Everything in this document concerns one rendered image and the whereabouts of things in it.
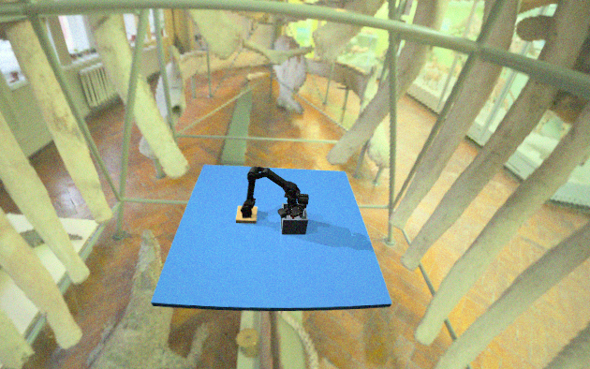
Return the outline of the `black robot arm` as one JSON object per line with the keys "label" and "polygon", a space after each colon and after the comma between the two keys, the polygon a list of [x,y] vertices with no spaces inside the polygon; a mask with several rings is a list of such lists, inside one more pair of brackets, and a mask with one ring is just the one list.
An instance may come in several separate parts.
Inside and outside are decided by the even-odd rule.
{"label": "black robot arm", "polygon": [[[243,207],[241,209],[243,219],[251,218],[251,209],[253,209],[256,200],[253,198],[255,182],[256,179],[260,179],[263,177],[267,177],[268,179],[270,179],[271,181],[273,181],[274,183],[276,183],[284,189],[284,191],[286,192],[284,198],[288,198],[289,204],[295,204],[298,201],[298,203],[300,204],[308,205],[308,194],[300,194],[301,190],[298,188],[296,184],[290,181],[286,181],[285,179],[271,171],[269,168],[251,167],[250,170],[247,172],[246,177],[248,181],[248,187],[246,200],[244,201]],[[300,208],[297,205],[295,207],[289,207],[289,212],[292,213],[293,217],[299,216],[300,214],[302,214],[302,207]]]}

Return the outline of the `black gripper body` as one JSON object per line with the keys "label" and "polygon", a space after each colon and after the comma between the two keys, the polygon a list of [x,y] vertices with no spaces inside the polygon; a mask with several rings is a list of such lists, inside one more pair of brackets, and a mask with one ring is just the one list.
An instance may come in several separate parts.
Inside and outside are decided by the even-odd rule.
{"label": "black gripper body", "polygon": [[297,202],[296,202],[295,204],[289,204],[289,203],[288,203],[288,205],[287,205],[287,208],[286,208],[285,210],[284,210],[284,208],[281,208],[281,209],[278,209],[278,210],[277,210],[277,212],[279,213],[279,215],[280,215],[280,217],[281,217],[281,218],[283,218],[283,217],[286,217],[286,216],[287,216],[287,213],[288,213],[288,214],[291,214],[291,212],[289,212],[289,207],[290,207],[290,208],[291,208],[291,207],[295,207],[296,205],[297,205],[298,207],[300,207],[300,206],[301,206],[303,209],[305,209],[305,208],[306,208],[306,206],[307,206],[306,204],[300,204],[300,203],[298,204]]}

